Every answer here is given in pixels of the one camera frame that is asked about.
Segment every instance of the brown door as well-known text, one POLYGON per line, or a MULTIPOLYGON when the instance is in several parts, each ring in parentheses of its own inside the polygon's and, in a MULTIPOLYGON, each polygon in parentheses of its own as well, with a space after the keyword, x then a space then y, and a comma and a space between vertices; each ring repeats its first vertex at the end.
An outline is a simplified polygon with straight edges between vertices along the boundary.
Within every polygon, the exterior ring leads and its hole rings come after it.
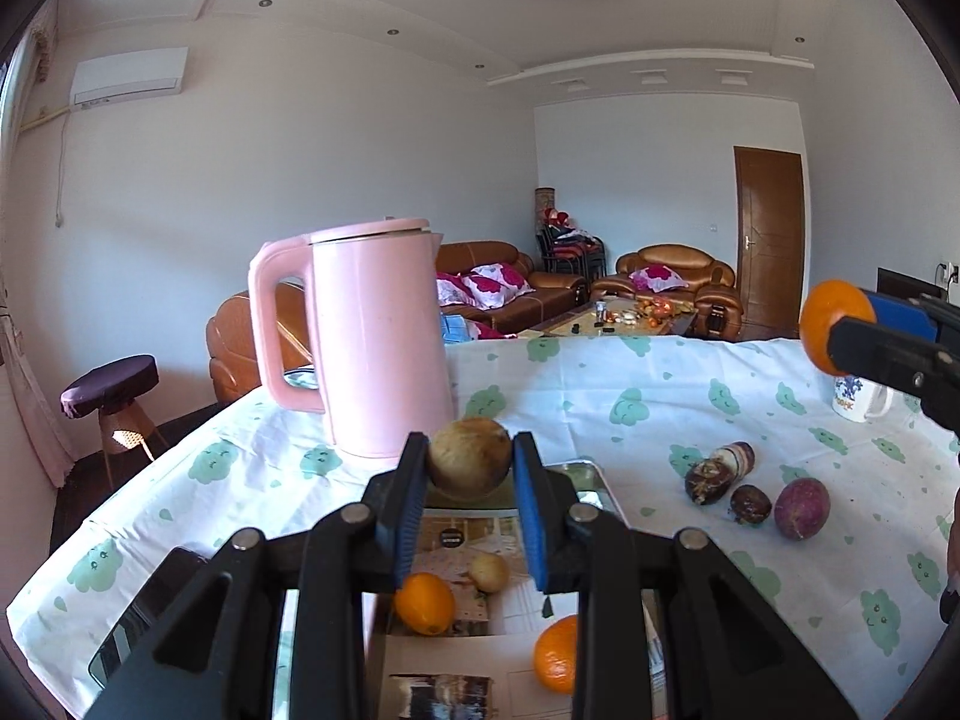
POLYGON ((800 154, 733 148, 740 207, 737 282, 744 338, 797 336, 803 291, 800 154))

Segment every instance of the kettle lid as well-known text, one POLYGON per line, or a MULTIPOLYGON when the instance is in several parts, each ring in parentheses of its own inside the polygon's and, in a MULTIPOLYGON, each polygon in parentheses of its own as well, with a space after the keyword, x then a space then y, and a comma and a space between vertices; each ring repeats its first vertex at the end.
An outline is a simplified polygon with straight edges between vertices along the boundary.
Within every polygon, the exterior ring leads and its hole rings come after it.
POLYGON ((329 244, 336 241, 347 241, 351 238, 369 238, 373 235, 385 235, 398 232, 419 232, 430 229, 430 223, 425 218, 392 218, 381 221, 364 221, 360 224, 347 224, 343 227, 332 227, 328 230, 318 230, 310 233, 311 244, 329 244))

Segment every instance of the smartphone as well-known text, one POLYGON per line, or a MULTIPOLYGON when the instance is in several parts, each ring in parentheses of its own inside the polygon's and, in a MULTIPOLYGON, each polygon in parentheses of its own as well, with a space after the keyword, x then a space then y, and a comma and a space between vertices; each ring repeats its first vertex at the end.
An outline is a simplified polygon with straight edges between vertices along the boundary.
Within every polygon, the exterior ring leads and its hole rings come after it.
POLYGON ((205 564, 203 557, 183 547, 175 547, 163 559, 90 661, 90 676, 101 688, 107 686, 107 681, 126 661, 136 642, 205 564))

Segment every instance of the silver screw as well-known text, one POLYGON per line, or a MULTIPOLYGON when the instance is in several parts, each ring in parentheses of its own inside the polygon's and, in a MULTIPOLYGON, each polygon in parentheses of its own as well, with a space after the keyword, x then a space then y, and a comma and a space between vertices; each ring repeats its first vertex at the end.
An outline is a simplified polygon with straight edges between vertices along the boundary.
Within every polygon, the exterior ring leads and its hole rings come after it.
POLYGON ((680 531, 680 546, 683 549, 701 550, 709 543, 710 539, 700 528, 683 528, 680 531))
POLYGON ((260 543, 260 533, 256 528, 243 528, 242 531, 234 533, 230 539, 230 546, 233 549, 239 549, 241 552, 253 549, 258 543, 260 543))
POLYGON ((570 517, 574 522, 593 522, 600 517, 600 509, 589 503, 575 503, 570 507, 570 517))
POLYGON ((370 517, 370 507, 365 503, 350 503, 340 509, 340 517, 347 525, 359 525, 370 517))

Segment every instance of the white wall-mounted air conditioner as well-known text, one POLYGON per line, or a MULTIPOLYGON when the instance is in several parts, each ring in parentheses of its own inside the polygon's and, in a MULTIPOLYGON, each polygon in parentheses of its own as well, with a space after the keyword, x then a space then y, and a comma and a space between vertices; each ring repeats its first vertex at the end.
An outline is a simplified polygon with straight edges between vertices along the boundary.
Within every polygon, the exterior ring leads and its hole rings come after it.
POLYGON ((70 88, 70 109, 176 95, 184 83, 186 55, 185 47, 153 49, 80 62, 70 88))

